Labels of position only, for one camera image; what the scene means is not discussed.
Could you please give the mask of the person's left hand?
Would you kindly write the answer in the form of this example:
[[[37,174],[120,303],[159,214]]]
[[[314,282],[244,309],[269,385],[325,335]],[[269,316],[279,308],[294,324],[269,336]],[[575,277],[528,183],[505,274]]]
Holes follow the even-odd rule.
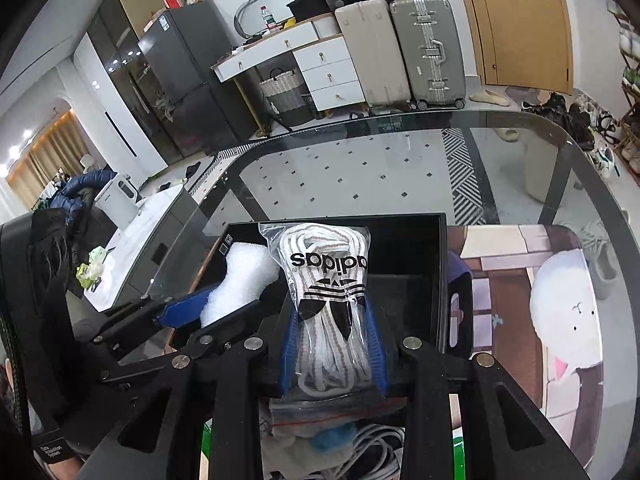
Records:
[[[53,463],[44,463],[48,474],[56,480],[75,480],[84,465],[85,462],[77,455],[66,457],[64,460],[58,457]]]

